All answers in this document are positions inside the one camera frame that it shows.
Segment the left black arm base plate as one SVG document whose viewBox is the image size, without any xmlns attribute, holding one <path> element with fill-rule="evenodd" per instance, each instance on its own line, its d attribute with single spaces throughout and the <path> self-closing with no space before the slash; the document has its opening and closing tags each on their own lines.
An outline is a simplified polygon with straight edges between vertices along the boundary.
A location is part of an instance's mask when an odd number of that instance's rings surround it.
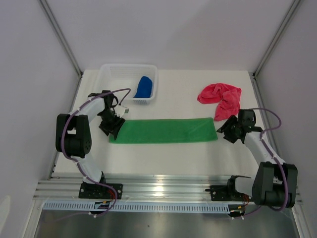
<svg viewBox="0 0 317 238">
<path fill-rule="evenodd" d="M 123 192 L 123 184 L 110 183 L 108 184 L 117 192 L 117 199 L 121 199 Z M 79 198 L 81 199 L 115 199 L 114 191 L 110 188 L 100 186 L 97 184 L 83 182 L 79 190 Z"/>
</svg>

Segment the green towel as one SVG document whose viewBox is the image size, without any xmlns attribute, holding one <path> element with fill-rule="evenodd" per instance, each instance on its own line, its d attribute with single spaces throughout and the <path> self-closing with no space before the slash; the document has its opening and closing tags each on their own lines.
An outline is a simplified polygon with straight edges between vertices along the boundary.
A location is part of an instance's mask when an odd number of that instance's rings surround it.
<svg viewBox="0 0 317 238">
<path fill-rule="evenodd" d="M 127 120 L 112 144 L 197 143 L 218 140 L 213 118 Z"/>
</svg>

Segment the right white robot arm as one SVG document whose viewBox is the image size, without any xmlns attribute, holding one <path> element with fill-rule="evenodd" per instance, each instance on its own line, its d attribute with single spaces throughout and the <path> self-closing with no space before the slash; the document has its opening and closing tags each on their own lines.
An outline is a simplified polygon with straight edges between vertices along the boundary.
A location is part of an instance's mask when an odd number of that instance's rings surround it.
<svg viewBox="0 0 317 238">
<path fill-rule="evenodd" d="M 250 196 L 256 205 L 270 207 L 274 211 L 295 205 L 298 170 L 286 163 L 273 149 L 266 137 L 266 130 L 256 126 L 254 109 L 240 109 L 230 116 L 217 130 L 230 143 L 241 141 L 258 164 L 251 177 L 231 176 L 226 194 L 232 200 Z"/>
</svg>

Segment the white plastic basket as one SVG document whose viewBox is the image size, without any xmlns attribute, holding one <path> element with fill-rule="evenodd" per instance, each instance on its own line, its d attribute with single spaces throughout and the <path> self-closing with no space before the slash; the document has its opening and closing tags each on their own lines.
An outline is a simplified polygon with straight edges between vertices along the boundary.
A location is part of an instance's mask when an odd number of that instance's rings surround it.
<svg viewBox="0 0 317 238">
<path fill-rule="evenodd" d="M 148 98 L 136 97 L 138 84 L 145 76 L 152 82 L 150 96 Z M 118 64 L 106 63 L 101 66 L 93 91 L 102 92 L 103 90 L 118 90 L 130 88 L 131 92 L 124 99 L 125 102 L 133 102 L 138 105 L 148 105 L 155 98 L 159 81 L 158 69 L 150 64 Z"/>
</svg>

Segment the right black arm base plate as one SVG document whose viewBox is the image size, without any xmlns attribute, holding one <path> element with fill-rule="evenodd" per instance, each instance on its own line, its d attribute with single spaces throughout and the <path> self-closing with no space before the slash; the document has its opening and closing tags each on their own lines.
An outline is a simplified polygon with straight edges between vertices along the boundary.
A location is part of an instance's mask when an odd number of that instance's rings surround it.
<svg viewBox="0 0 317 238">
<path fill-rule="evenodd" d="M 226 185 L 210 185 L 208 192 L 212 201 L 242 202 L 244 198 L 254 201 L 252 198 L 252 186 L 254 179 L 246 176 L 231 176 Z"/>
</svg>

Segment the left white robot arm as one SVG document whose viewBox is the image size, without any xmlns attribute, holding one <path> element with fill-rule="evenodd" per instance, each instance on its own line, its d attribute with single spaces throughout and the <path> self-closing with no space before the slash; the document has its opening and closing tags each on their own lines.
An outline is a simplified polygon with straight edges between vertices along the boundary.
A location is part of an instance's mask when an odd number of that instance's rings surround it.
<svg viewBox="0 0 317 238">
<path fill-rule="evenodd" d="M 56 119 L 56 150 L 75 164 L 83 176 L 84 183 L 92 184 L 90 193 L 96 198 L 103 198 L 107 194 L 107 184 L 104 173 L 91 154 L 90 123 L 94 118 L 100 117 L 100 130 L 106 136 L 111 135 L 114 139 L 118 137 L 125 123 L 123 115 L 129 111 L 122 106 L 123 100 L 115 96 L 118 92 L 125 92 L 125 99 L 131 89 L 91 93 L 79 108 L 68 114 L 60 114 Z"/>
</svg>

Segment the blue towel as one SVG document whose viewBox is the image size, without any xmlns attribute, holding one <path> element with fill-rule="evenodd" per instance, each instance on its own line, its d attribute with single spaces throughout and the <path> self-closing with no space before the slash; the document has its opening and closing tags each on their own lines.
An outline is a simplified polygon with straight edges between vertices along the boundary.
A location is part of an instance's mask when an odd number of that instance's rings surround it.
<svg viewBox="0 0 317 238">
<path fill-rule="evenodd" d="M 150 98 L 152 94 L 153 82 L 147 76 L 142 76 L 139 80 L 134 98 Z"/>
</svg>

